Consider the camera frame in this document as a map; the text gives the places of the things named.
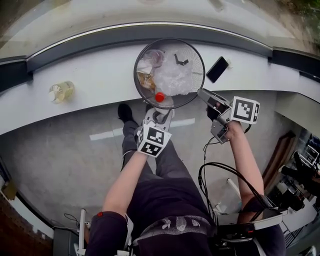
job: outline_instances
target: dark shirt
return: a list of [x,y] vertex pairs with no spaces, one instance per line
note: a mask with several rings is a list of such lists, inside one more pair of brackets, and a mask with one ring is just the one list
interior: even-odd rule
[[[245,211],[259,208],[255,198]],[[132,240],[138,238],[148,226],[167,217],[197,216],[215,226],[202,197],[189,178],[155,179],[139,183],[127,211],[134,224]],[[127,237],[127,221],[118,213],[103,212],[94,216],[89,244],[85,255],[114,256],[122,251]],[[285,241],[280,227],[272,226],[256,231],[256,238],[267,256],[284,256]],[[248,255],[245,247],[237,255]],[[203,233],[159,234],[138,242],[137,256],[202,255],[211,256],[208,237]]]

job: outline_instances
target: red bottle cap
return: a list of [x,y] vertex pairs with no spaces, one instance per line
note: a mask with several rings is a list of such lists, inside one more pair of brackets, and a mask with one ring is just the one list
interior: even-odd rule
[[157,102],[163,102],[165,99],[165,95],[163,92],[157,92],[156,95],[155,95],[155,100]]

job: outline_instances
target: smartphone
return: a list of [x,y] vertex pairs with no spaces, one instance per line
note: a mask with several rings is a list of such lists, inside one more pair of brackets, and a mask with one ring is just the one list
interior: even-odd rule
[[210,79],[212,83],[215,83],[228,66],[228,62],[225,60],[224,57],[221,56],[212,66],[212,68],[208,71],[208,73],[206,73],[206,76]]

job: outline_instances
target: forearm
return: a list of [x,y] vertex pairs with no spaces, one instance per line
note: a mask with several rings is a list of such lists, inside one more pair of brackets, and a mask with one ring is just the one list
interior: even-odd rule
[[102,211],[125,216],[148,156],[135,152],[107,193]]
[[[258,165],[251,151],[249,142],[242,130],[236,131],[230,138],[236,169],[257,190],[260,195],[264,194],[264,182]],[[242,205],[245,206],[254,196],[248,185],[238,179]]]

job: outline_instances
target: sleeve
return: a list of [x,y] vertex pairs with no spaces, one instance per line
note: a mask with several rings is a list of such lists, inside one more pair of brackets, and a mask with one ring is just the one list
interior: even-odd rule
[[112,211],[99,212],[92,218],[86,256],[114,256],[123,250],[127,238],[127,220]]
[[[255,197],[252,198],[243,209],[244,212],[257,212],[259,210],[262,210],[262,205]],[[257,230],[255,237],[266,256],[286,255],[285,237],[279,225]]]

